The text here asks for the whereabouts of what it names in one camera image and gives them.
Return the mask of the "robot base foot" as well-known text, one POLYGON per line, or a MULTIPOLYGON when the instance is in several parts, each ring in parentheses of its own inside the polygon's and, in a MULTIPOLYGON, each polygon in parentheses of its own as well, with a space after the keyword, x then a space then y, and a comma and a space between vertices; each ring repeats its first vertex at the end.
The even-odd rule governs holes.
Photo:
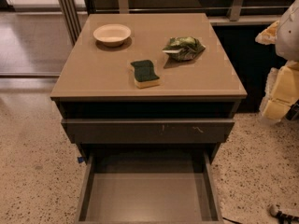
POLYGON ((299 223, 299 210, 283 208, 279 205, 272 204, 269 208, 270 215, 278 219, 279 224, 299 223))

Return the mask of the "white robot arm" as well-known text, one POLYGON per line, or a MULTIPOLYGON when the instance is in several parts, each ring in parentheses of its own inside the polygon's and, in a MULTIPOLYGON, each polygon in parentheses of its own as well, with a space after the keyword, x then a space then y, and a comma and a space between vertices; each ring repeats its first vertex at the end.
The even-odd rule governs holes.
POLYGON ((260 104, 261 119, 280 122, 299 100, 299 0, 295 0, 278 21, 260 32, 255 41, 275 46, 276 55, 286 63, 271 68, 260 104))

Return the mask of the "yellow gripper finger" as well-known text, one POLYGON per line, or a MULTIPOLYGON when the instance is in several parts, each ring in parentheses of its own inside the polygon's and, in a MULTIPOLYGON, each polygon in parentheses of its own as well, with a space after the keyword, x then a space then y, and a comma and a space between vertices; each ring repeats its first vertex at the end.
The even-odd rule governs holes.
POLYGON ((271 68, 264 91, 262 117, 281 121, 299 100, 299 62, 287 61, 279 69, 271 68))
POLYGON ((276 35, 279 21, 275 21, 270 24, 263 31, 258 33, 255 37, 255 41, 262 45, 271 45, 276 43, 276 35))

